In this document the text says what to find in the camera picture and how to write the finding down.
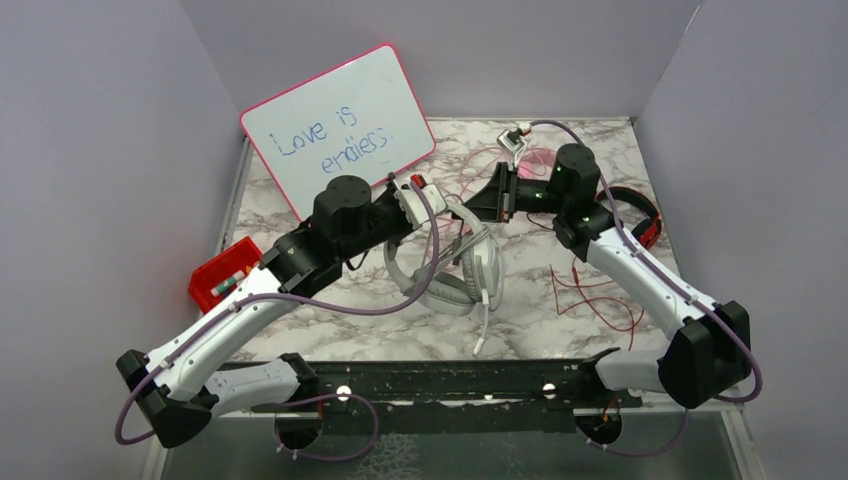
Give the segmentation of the grey white headphones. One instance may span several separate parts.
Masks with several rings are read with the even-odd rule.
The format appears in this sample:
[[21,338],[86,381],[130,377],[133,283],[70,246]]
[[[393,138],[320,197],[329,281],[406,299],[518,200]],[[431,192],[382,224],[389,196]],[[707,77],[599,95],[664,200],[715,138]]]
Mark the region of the grey white headphones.
[[505,259],[490,229],[454,198],[448,210],[470,231],[459,232],[450,246],[439,254],[437,271],[418,302],[436,312],[465,316],[482,307],[482,327],[472,350],[479,355],[486,341],[490,313],[499,308]]

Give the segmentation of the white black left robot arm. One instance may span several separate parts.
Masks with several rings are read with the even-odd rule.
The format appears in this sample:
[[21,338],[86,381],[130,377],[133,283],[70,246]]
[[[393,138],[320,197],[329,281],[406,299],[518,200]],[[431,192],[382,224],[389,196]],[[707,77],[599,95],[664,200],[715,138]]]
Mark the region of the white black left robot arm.
[[186,443],[213,419],[237,410],[282,402],[298,411],[318,400],[308,364],[286,354],[257,367],[224,371],[224,363],[274,321],[308,305],[330,310],[317,294],[335,283],[344,266],[423,225],[435,226],[448,200],[415,175],[390,181],[374,196],[362,178],[330,180],[312,214],[280,237],[237,287],[184,332],[143,353],[130,350],[116,363],[152,437],[166,448]]

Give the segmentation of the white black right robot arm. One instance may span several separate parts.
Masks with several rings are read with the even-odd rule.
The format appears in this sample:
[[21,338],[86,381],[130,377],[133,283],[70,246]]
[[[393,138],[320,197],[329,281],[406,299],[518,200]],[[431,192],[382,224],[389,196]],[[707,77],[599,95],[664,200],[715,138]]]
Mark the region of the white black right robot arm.
[[506,162],[465,206],[480,220],[506,223],[517,212],[552,215],[557,240],[637,301],[669,341],[665,350],[610,350],[592,357],[577,380],[579,398],[600,407],[617,391],[665,393],[695,409],[753,378],[741,402],[756,398],[763,378],[750,347],[750,319],[739,303],[719,303],[658,262],[624,230],[615,204],[597,200],[603,179],[593,152],[570,143],[556,153],[546,180],[519,176]]

